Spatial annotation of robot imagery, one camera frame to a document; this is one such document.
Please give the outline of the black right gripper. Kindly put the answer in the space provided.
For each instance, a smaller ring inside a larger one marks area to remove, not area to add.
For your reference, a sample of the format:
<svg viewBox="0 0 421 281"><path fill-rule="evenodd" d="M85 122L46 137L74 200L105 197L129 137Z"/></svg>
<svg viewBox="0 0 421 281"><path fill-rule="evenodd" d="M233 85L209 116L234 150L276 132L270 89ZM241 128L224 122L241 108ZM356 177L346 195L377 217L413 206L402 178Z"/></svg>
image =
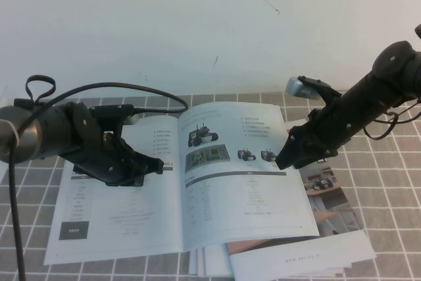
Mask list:
<svg viewBox="0 0 421 281"><path fill-rule="evenodd" d="M336 97L321 110L314 110L309 121L301 127L293 127L278 156L280 170L293 166L303 168L315 161L334 157L337 150L349 141L346 123L338 115L339 98Z"/></svg>

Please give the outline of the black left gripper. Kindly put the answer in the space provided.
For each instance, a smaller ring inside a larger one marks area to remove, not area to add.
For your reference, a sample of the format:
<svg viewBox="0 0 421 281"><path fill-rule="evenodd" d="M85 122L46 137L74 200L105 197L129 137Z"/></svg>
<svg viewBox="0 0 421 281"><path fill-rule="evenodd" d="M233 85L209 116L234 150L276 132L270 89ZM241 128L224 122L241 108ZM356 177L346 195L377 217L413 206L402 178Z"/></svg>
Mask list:
<svg viewBox="0 0 421 281"><path fill-rule="evenodd" d="M84 120L77 128L82 150L74 155L74 172L129 187L142 187L147 174L162 174L161 159L134 151L122 139L124 124L124 119Z"/></svg>

